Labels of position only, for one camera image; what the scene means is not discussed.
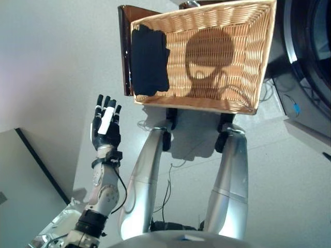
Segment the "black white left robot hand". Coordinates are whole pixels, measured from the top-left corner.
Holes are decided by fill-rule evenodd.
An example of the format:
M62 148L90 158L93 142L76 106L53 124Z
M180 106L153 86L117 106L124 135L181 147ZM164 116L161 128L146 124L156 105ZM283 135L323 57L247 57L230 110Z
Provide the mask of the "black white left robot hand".
M122 106L116 103L110 96L97 98L94 118L90 126L90 139L94 149L111 145L115 149L121 142L119 130L119 115Z

